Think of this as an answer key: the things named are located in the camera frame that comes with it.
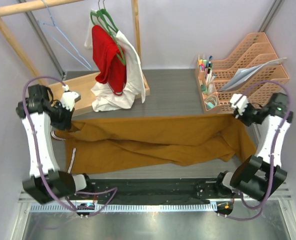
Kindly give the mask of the mustard brown trousers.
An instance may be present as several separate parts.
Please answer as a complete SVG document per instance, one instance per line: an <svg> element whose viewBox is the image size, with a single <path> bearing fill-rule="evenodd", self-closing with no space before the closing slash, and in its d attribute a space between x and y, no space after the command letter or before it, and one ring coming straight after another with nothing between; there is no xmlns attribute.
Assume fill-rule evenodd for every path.
<svg viewBox="0 0 296 240"><path fill-rule="evenodd" d="M66 169L73 174L228 162L233 156L244 162L257 150L231 114L74 120L69 130L54 130L51 137L64 141Z"/></svg>

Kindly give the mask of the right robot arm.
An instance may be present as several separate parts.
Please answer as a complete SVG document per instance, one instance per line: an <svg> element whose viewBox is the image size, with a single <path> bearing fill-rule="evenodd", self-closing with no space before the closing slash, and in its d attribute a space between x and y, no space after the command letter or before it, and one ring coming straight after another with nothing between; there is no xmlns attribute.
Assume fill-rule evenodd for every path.
<svg viewBox="0 0 296 240"><path fill-rule="evenodd" d="M262 202L266 200L287 178L282 169L281 150L285 135L291 126L293 112L288 111L289 98L275 92L262 108L255 108L242 94L233 94L229 101L233 115L244 125L262 125L263 134L254 155L243 162L235 172L221 172L213 186L219 198L231 197L241 192Z"/></svg>

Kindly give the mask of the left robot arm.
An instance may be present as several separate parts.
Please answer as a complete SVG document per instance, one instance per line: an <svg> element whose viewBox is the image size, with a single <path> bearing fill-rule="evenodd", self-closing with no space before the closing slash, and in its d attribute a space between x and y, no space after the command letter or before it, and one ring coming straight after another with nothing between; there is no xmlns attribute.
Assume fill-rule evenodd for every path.
<svg viewBox="0 0 296 240"><path fill-rule="evenodd" d="M52 128L69 130L75 104L81 95L63 85L60 100L55 100L51 89L45 85L31 85L28 94L15 109L26 131L30 170L29 179L23 181L23 189L38 203L53 201L53 195L61 199L77 193L83 200L94 195L94 187L87 174L71 174L61 171L52 145Z"/></svg>

